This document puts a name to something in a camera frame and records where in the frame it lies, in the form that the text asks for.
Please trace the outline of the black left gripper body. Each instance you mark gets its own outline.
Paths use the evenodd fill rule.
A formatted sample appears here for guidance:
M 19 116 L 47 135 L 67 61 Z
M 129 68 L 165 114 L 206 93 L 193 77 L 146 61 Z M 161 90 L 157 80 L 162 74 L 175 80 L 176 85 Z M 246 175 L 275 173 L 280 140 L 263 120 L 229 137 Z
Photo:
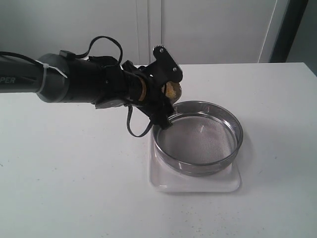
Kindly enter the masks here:
M 158 79 L 152 72 L 146 72 L 147 67 L 136 67 L 129 60 L 122 67 L 129 83 L 129 101 L 131 101 L 131 105 L 151 120 L 152 107 L 156 103 L 168 99 L 161 90 L 167 82 L 164 84 L 158 83 Z

